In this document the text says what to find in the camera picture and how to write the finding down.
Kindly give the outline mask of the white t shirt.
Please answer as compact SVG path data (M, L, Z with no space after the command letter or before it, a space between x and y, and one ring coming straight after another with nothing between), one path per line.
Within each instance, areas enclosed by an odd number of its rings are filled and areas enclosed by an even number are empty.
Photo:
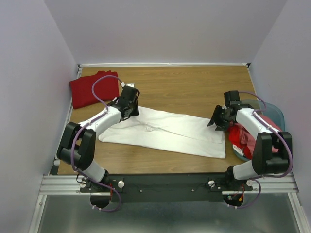
M224 159L224 132L209 122L208 118L139 107L138 116L110 127L99 140Z

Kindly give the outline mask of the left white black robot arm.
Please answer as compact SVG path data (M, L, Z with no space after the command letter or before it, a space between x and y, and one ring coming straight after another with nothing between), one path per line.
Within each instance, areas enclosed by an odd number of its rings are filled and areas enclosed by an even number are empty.
M108 103L104 110L86 121L70 122L64 129L57 158L89 178L91 186L98 192L107 188L109 173L94 159L97 137L111 126L138 116L139 95L136 88L126 85L121 95Z

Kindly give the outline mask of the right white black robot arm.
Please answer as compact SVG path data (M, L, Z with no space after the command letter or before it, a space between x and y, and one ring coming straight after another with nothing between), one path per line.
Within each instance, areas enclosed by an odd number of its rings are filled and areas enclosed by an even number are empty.
M250 104L242 103L240 91L224 93L225 105L217 105L208 126L226 132L234 124L241 124L255 139L252 159L240 165L230 166L225 172L224 186L235 190L241 180L262 177L283 178L293 168L292 136L277 130Z

